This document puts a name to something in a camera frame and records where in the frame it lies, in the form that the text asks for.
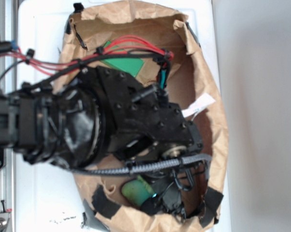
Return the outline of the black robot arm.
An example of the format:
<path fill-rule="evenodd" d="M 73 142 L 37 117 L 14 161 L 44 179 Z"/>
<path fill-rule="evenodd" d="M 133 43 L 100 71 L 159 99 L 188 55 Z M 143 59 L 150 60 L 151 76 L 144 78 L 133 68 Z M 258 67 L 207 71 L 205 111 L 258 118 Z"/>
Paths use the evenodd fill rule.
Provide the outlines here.
<path fill-rule="evenodd" d="M 5 148 L 76 174 L 143 177 L 153 193 L 137 192 L 137 207 L 181 219 L 181 193 L 194 188 L 193 169 L 210 161 L 197 126 L 164 89 L 105 67 L 83 68 L 58 93 L 47 81 L 0 92 Z"/>

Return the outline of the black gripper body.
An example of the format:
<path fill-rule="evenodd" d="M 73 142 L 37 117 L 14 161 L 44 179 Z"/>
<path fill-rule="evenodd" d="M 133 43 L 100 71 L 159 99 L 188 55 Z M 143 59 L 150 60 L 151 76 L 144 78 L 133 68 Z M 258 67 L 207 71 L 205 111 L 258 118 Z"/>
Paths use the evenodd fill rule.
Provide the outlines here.
<path fill-rule="evenodd" d="M 143 174 L 139 176 L 142 191 L 139 209 L 147 215 L 170 214 L 186 219 L 199 212 L 206 189 L 206 166 L 196 166 L 170 173 Z"/>

